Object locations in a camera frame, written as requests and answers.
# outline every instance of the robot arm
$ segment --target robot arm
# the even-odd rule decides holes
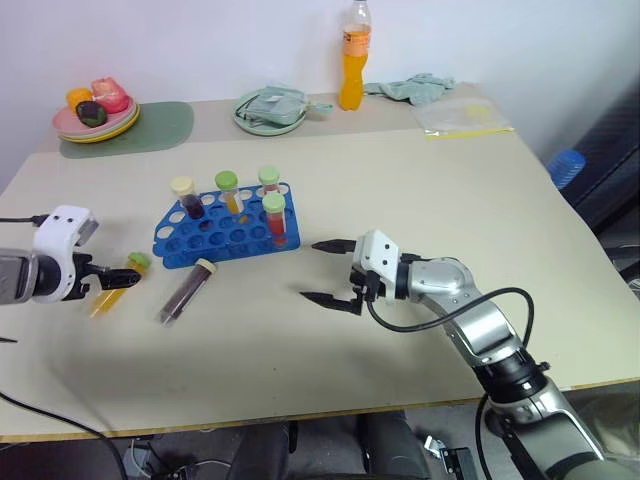
[[[354,252],[354,300],[303,293],[324,307],[360,314],[366,301],[374,318],[387,328],[391,325],[382,321],[372,307],[378,296],[407,298],[442,317],[454,314],[450,320],[428,326],[442,324],[473,369],[488,394],[497,430],[524,478],[633,478],[618,464],[605,461],[598,442],[553,381],[543,374],[548,365],[534,362],[497,305],[480,298],[483,296],[471,272],[461,262],[400,254],[398,246],[380,231],[369,232],[356,242],[331,240],[313,247],[331,253]],[[490,295],[511,291],[524,292],[508,288]],[[524,295],[532,315],[531,297],[526,292]],[[469,308],[460,312],[465,306]],[[416,331],[412,327],[392,329]]]
[[[135,270],[92,265],[91,255],[73,251],[97,228],[88,209],[62,205],[36,231],[33,250],[0,249],[0,305],[84,298],[89,284],[82,280],[91,274],[105,290],[135,285],[140,280]]]

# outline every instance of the dark green toy fruit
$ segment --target dark green toy fruit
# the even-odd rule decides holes
[[[98,102],[80,102],[76,106],[76,115],[87,127],[99,127],[107,122],[107,112]]]

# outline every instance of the beige table surface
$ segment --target beige table surface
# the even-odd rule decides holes
[[[309,245],[372,228],[405,251],[459,258],[483,291],[527,289],[530,351],[562,388],[640,376],[640,304],[516,133],[428,141],[406,105],[365,99],[356,113],[262,139],[235,130],[229,105],[194,104],[192,137],[161,152],[69,160],[50,136],[0,196],[0,216],[88,207],[101,225],[82,251],[120,265],[130,251],[151,253],[173,176],[210,190],[218,170],[252,185],[259,166],[275,164],[292,185],[302,248],[221,263],[170,329],[153,319],[187,271],[155,257],[99,320],[88,318],[96,283],[84,301],[2,307],[0,336],[19,343],[0,345],[0,390],[114,435],[480,396],[442,330],[395,334],[297,293],[348,298],[350,258]],[[29,248],[32,237],[29,226],[0,225],[3,247]],[[496,302],[522,332],[524,302]],[[432,318],[401,303],[380,311],[396,323]],[[0,441],[78,436],[0,403]]]

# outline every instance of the blue test tube rack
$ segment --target blue test tube rack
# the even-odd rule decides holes
[[[162,257],[166,268],[182,268],[194,265],[199,258],[222,262],[295,250],[300,247],[300,232],[291,187],[281,183],[280,191],[286,202],[286,243],[282,246],[283,237],[275,242],[269,232],[262,208],[263,190],[255,185],[240,189],[244,211],[237,215],[229,212],[220,191],[200,194],[205,215],[197,220],[190,218],[176,201],[156,225],[153,253]]]

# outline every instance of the towel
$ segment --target towel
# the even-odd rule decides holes
[[[419,73],[404,82],[367,83],[364,91],[367,95],[383,95],[392,100],[409,100],[411,105],[423,105],[435,102],[454,86],[453,78]]]

